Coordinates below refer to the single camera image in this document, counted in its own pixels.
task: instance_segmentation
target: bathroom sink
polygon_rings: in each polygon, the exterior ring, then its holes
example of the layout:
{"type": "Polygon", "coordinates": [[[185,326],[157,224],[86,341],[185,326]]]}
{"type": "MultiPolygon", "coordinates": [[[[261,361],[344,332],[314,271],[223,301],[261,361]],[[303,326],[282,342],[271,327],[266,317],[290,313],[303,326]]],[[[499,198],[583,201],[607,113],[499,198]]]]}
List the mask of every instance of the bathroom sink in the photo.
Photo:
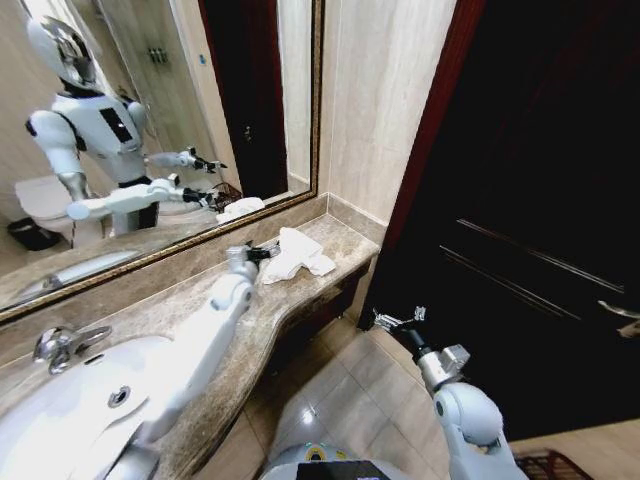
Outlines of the bathroom sink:
{"type": "Polygon", "coordinates": [[[153,382],[162,381],[157,365],[171,343],[159,336],[123,342],[52,377],[19,403],[0,419],[0,479],[108,471],[140,425],[136,414],[153,382]]]}
{"type": "Polygon", "coordinates": [[[81,278],[86,278],[94,273],[114,267],[125,260],[135,257],[138,253],[137,250],[105,253],[52,272],[22,289],[17,295],[17,300],[24,301],[51,292],[81,278]]]}

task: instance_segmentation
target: mirror frame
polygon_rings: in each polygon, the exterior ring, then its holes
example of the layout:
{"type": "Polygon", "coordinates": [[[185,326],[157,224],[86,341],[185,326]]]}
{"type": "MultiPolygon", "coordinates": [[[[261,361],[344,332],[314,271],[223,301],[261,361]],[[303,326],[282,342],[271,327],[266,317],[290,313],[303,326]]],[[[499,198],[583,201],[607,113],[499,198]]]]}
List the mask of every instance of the mirror frame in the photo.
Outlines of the mirror frame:
{"type": "Polygon", "coordinates": [[[89,290],[92,287],[104,284],[110,280],[126,275],[152,263],[163,260],[167,257],[183,252],[189,248],[208,242],[216,237],[225,235],[233,230],[257,222],[269,215],[281,212],[287,208],[301,204],[318,196],[318,161],[320,154],[320,105],[322,94],[322,54],[324,38],[324,11],[325,0],[311,0],[311,139],[310,139],[310,160],[311,160],[311,189],[269,205],[263,210],[251,213],[245,217],[225,223],[221,226],[208,228],[200,233],[176,241],[160,250],[136,258],[124,265],[116,266],[108,270],[96,273],[77,282],[71,283],[58,290],[27,300],[23,303],[9,306],[0,311],[0,324],[11,323],[20,317],[24,317],[37,310],[46,308],[62,300],[89,290]]]}

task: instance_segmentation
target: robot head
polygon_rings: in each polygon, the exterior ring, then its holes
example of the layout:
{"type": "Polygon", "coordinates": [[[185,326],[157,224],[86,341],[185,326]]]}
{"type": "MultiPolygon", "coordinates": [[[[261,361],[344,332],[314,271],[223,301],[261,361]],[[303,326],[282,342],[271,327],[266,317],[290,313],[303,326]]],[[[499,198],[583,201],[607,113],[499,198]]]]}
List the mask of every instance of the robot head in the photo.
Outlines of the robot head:
{"type": "Polygon", "coordinates": [[[27,33],[33,48],[56,75],[75,87],[94,89],[93,60],[78,32],[60,20],[42,17],[29,20],[27,33]]]}

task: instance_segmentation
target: crumpled towel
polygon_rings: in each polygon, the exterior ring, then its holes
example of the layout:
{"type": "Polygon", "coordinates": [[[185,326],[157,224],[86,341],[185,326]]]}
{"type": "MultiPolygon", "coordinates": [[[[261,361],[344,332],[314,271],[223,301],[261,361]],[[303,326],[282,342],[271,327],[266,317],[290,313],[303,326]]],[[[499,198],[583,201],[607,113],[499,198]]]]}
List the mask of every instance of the crumpled towel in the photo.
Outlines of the crumpled towel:
{"type": "Polygon", "coordinates": [[[295,228],[280,229],[280,255],[271,259],[264,269],[262,282],[265,285],[291,280],[301,267],[313,275],[326,275],[336,264],[322,254],[322,245],[295,228]]]}
{"type": "Polygon", "coordinates": [[[247,213],[260,210],[264,208],[264,206],[264,202],[258,197],[241,198],[240,200],[230,203],[224,207],[224,213],[216,215],[216,220],[218,220],[218,223],[229,222],[246,215],[247,213]]]}

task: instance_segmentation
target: marble countertop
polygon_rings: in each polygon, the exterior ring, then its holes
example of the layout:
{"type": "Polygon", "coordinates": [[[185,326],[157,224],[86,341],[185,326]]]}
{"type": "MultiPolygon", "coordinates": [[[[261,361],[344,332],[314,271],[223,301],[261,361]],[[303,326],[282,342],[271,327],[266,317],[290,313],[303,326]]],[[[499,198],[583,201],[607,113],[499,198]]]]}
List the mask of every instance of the marble countertop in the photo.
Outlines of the marble countertop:
{"type": "Polygon", "coordinates": [[[192,223],[138,230],[120,237],[105,238],[80,248],[50,255],[0,277],[0,307],[19,303],[19,293],[23,289],[64,268],[107,253],[137,251],[136,255],[128,259],[132,260],[190,235],[195,235],[211,226],[192,223]]]}
{"type": "MultiPolygon", "coordinates": [[[[366,265],[378,246],[328,214],[298,229],[324,246],[336,269],[315,277],[301,269],[289,281],[256,282],[251,308],[238,322],[234,340],[206,392],[187,407],[174,428],[153,447],[162,452],[155,479],[189,478],[211,455],[230,428],[267,364],[278,332],[310,303],[334,294],[334,287],[366,265]]],[[[141,302],[89,325],[110,325],[113,333],[101,349],[146,335],[172,338],[182,320],[198,309],[216,277],[227,269],[217,265],[141,302]]],[[[89,350],[93,355],[97,350],[89,350]]],[[[21,357],[0,369],[0,414],[47,381],[46,369],[21,357]]]]}

